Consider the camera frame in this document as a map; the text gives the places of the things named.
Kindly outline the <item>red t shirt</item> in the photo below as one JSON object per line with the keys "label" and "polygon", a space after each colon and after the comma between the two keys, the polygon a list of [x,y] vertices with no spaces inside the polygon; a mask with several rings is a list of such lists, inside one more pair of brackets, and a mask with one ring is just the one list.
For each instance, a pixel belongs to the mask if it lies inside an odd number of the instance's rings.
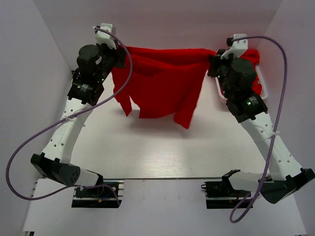
{"label": "red t shirt", "polygon": [[188,129],[197,106],[203,80],[210,66],[209,49],[155,50],[128,47],[131,58],[124,68],[114,68],[114,91],[118,91],[131,74],[125,88],[116,95],[128,116],[132,103],[139,109],[139,118],[161,118],[173,115],[175,123]]}

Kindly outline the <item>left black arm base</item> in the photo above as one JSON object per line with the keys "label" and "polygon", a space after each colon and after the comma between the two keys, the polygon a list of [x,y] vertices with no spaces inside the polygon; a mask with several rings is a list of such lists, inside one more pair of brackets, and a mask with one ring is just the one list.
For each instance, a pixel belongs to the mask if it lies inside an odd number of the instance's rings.
{"label": "left black arm base", "polygon": [[93,189],[76,187],[72,208],[119,208],[124,195],[123,180],[104,180],[102,186]]}

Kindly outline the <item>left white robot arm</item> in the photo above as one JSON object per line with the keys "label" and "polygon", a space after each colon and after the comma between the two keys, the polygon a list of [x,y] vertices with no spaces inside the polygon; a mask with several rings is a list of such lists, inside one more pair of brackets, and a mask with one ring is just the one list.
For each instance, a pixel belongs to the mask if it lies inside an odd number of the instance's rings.
{"label": "left white robot arm", "polygon": [[114,67],[124,65],[123,48],[106,44],[86,45],[79,50],[78,67],[72,73],[72,85],[62,123],[59,124],[41,154],[31,157],[32,165],[44,177],[65,186],[87,186],[93,196],[103,193],[102,175],[71,164],[71,155],[84,123],[104,91],[103,82]]}

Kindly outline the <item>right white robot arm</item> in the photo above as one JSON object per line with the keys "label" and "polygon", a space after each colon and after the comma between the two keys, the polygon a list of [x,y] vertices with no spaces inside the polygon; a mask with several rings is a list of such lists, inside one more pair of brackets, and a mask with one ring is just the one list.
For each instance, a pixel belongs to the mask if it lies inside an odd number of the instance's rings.
{"label": "right white robot arm", "polygon": [[263,174],[233,170],[222,176],[221,189],[228,196],[240,190],[255,191],[276,204],[315,178],[312,169],[304,169],[289,152],[271,120],[263,99],[252,89],[257,76],[254,65],[234,54],[224,56],[220,49],[210,57],[208,75],[217,78],[226,98],[226,106],[247,131],[263,156],[267,170]]}

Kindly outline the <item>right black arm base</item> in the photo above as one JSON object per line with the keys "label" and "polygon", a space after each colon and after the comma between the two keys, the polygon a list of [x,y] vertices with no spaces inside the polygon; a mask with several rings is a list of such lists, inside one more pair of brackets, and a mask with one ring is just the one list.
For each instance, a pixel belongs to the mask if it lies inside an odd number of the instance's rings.
{"label": "right black arm base", "polygon": [[201,185],[205,192],[207,209],[233,209],[249,193],[236,190],[232,193],[224,188],[221,181],[206,181]]}

